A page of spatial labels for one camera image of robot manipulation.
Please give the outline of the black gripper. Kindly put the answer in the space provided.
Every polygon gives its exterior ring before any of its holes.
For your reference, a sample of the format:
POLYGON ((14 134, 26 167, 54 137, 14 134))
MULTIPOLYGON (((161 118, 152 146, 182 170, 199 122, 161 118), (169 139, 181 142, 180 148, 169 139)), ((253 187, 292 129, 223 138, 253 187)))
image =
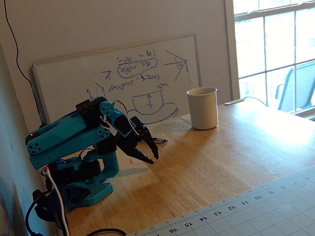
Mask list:
POLYGON ((127 137, 123 137, 118 133, 118 147, 128 156, 133 157, 137 160, 154 164, 153 160, 145 156, 138 148, 137 143, 139 141, 144 141, 149 148, 151 149, 155 159, 159 158, 158 147, 155 144, 147 126, 136 116, 131 118, 133 124, 135 124, 135 131, 139 133, 139 136, 131 130, 131 132, 127 135, 127 137))

